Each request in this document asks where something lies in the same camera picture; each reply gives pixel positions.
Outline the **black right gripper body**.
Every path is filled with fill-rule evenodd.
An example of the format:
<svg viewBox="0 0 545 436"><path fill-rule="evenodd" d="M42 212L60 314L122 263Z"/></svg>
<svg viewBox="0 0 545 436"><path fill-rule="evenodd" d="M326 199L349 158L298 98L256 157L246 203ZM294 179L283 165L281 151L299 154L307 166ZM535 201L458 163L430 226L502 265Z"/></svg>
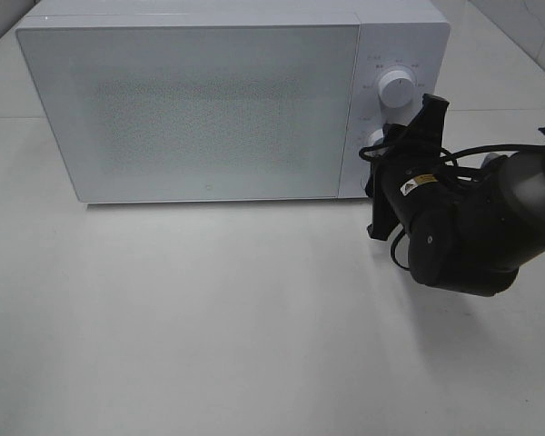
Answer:
<svg viewBox="0 0 545 436"><path fill-rule="evenodd" d="M417 214L435 207L440 186L418 184L416 178L431 174L437 165L448 106L447 100L425 94L421 110L409 124L384 125L382 153L362 149L362 159L371 168L364 191L372 200L368 227L372 239L387 240L399 224L408 230Z"/></svg>

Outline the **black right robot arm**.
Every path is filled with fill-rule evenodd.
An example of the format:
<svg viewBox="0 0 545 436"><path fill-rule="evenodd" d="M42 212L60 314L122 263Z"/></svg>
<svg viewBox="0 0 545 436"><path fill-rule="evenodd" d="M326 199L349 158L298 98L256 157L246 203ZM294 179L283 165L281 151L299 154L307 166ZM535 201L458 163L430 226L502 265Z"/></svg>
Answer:
<svg viewBox="0 0 545 436"><path fill-rule="evenodd" d="M408 239L403 268L415 282L491 297L545 252L545 142L452 153L442 144L448 106L426 94L408 124L386 124L360 150L371 167L368 234Z"/></svg>

